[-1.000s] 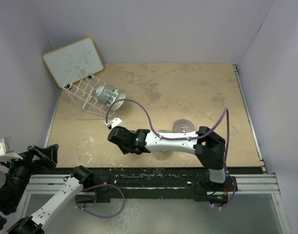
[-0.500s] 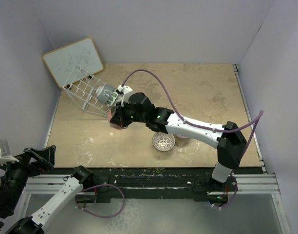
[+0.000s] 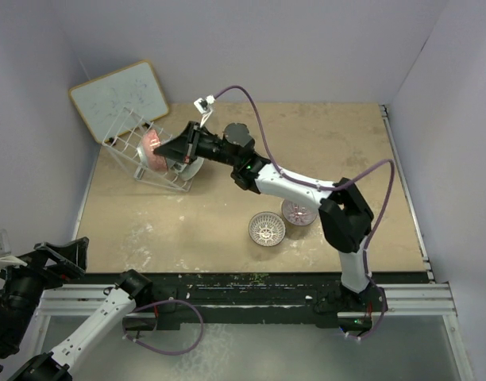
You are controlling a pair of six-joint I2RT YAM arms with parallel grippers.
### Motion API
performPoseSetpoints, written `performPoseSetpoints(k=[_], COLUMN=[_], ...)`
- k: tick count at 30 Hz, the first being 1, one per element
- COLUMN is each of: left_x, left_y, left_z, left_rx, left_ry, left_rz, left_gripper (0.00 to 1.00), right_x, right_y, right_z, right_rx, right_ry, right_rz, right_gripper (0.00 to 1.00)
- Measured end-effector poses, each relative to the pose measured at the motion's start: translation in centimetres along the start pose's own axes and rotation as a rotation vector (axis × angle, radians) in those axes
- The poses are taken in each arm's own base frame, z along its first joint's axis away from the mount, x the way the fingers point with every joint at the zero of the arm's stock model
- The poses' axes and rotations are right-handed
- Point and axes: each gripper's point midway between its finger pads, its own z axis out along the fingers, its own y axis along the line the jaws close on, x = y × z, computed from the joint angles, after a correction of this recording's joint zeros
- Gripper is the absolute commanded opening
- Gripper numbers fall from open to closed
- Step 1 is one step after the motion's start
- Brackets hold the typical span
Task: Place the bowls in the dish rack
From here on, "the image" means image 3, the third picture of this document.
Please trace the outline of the teal triangle pattern bowl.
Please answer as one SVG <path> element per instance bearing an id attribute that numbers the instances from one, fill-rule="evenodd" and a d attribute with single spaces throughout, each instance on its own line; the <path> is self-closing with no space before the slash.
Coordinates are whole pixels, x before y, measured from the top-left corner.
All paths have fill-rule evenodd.
<path id="1" fill-rule="evenodd" d="M 177 163 L 177 174 L 183 181 L 189 181 L 195 177 L 204 163 L 202 157 L 196 158 L 190 164 Z"/>

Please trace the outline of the brown floral pattern bowl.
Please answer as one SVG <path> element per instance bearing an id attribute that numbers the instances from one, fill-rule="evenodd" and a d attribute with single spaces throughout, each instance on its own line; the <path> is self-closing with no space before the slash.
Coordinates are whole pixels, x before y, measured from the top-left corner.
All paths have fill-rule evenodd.
<path id="1" fill-rule="evenodd" d="M 155 172 L 166 172 L 168 170 L 167 161 L 163 156 L 154 153 L 160 147 L 160 138 L 155 129 L 150 129 L 141 138 L 137 146 L 137 153 L 140 161 L 150 170 Z"/>

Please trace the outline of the maroon triangle pattern bowl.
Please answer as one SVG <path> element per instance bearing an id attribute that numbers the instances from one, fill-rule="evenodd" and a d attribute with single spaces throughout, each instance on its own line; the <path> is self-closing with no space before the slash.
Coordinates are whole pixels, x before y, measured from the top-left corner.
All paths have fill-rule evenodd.
<path id="1" fill-rule="evenodd" d="M 249 236 L 259 246 L 274 247 L 285 238 L 286 225 L 278 214 L 261 212 L 251 218 Z"/>

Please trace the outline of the purple striped bowl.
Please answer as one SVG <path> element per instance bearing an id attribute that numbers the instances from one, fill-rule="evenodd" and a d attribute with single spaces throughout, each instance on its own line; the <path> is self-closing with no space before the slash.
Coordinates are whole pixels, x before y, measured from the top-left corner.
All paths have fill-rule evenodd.
<path id="1" fill-rule="evenodd" d="M 281 204 L 281 213 L 283 217 L 292 225 L 308 226 L 312 224 L 318 214 L 306 207 L 293 203 L 289 200 L 283 200 Z"/>

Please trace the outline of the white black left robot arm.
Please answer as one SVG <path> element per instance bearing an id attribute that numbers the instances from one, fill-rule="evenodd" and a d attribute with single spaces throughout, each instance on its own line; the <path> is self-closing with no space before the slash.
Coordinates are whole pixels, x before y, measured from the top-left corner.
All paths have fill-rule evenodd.
<path id="1" fill-rule="evenodd" d="M 89 240 L 66 244 L 42 242 L 32 251 L 11 252 L 6 231 L 0 231 L 0 360 L 17 355 L 29 337 L 36 348 L 11 376 L 12 380 L 72 380 L 107 334 L 131 312 L 152 303 L 152 282 L 135 270 L 120 274 L 102 291 L 86 317 L 76 317 L 56 302 L 44 309 L 44 295 L 86 274 Z"/>

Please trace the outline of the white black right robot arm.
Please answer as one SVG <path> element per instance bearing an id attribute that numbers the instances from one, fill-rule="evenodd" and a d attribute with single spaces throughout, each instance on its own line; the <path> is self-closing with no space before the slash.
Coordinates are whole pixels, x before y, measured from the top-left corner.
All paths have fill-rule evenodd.
<path id="1" fill-rule="evenodd" d="M 246 125 L 232 123 L 221 136 L 189 122 L 177 137 L 154 148 L 154 154 L 192 164 L 198 158 L 231 166 L 231 177 L 244 191 L 282 198 L 315 212 L 327 243 L 339 253 L 343 304 L 361 310 L 370 301 L 365 244 L 374 218 L 357 186 L 346 178 L 323 182 L 275 168 L 255 149 Z"/>

